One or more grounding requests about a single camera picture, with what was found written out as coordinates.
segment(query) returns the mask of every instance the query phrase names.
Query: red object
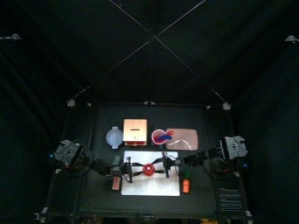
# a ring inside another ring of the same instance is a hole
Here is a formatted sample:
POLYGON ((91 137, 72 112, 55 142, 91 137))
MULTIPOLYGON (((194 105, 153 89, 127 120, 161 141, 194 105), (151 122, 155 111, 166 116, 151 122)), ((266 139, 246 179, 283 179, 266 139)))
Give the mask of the red object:
POLYGON ((189 193, 191 191, 191 181, 189 179, 185 179, 182 182, 182 191, 185 193, 189 193))
POLYGON ((151 177, 155 174, 155 166, 153 164, 146 164, 143 167, 143 172, 147 177, 151 177))

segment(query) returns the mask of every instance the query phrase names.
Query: black enclosure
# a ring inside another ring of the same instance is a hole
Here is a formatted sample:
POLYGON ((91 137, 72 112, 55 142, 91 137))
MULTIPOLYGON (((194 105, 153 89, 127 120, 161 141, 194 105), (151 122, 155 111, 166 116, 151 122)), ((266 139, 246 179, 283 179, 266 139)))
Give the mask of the black enclosure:
POLYGON ((295 0, 2 1, 0 222, 39 223, 46 206, 74 223, 75 216, 198 221, 221 216, 226 188, 241 191, 255 223, 297 223, 298 11, 295 0), (93 171, 55 174, 66 138, 107 161, 135 150, 111 154, 105 136, 138 116, 149 134, 173 125, 198 130, 199 151, 243 136, 242 178, 222 185, 193 168, 201 190, 153 206, 111 192, 93 171))

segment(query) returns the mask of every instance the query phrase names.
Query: black curtain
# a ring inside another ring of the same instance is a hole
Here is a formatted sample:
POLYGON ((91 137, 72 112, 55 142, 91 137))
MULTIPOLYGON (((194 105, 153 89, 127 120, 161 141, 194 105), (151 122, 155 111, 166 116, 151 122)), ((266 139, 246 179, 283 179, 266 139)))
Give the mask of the black curtain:
POLYGON ((257 223, 298 222, 299 45, 282 55, 239 98, 234 116, 247 139, 249 204, 257 223))
POLYGON ((0 222, 32 223, 46 204, 67 104, 26 41, 0 40, 0 83, 0 222))

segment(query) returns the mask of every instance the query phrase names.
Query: table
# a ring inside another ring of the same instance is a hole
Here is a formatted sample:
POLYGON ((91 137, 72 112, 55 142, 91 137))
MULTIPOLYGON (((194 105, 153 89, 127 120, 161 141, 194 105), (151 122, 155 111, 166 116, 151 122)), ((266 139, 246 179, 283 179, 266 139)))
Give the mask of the table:
MULTIPOLYGON (((167 128, 198 131, 199 149, 179 150, 179 156, 206 151, 219 146, 222 137, 234 136, 230 112, 222 107, 101 103, 70 109, 62 140, 79 139, 93 151, 94 158, 113 163, 115 155, 123 157, 125 151, 158 151, 151 145, 151 133, 167 128), (118 150, 113 150, 106 134, 114 126, 123 129, 125 119, 147 119, 149 144, 137 147, 122 144, 118 150)), ((215 217, 221 208, 215 200, 218 183, 202 167, 191 168, 191 193, 182 193, 179 197, 125 196, 121 191, 113 191, 111 186, 113 179, 95 171, 80 177, 66 177, 63 172, 54 174, 47 202, 51 215, 199 219, 215 217)))

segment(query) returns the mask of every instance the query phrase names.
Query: paper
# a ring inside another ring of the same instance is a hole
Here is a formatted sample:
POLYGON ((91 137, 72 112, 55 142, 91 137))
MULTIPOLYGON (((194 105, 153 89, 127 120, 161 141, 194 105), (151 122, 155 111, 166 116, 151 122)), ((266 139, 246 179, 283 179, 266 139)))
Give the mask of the paper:
MULTIPOLYGON (((161 151, 126 151, 125 160, 131 157, 131 163, 142 165, 153 163, 163 156, 161 151)), ((167 156, 178 158, 178 152, 167 151, 167 156)), ((154 165, 157 170, 163 170, 163 163, 154 165)), ((133 167, 134 172, 143 170, 142 166, 133 167)), ((145 174, 134 177, 134 183, 129 183, 125 179, 122 181, 122 195, 153 195, 153 196, 181 196, 179 177, 173 167, 171 177, 166 178, 165 173, 155 173, 151 177, 145 174)))

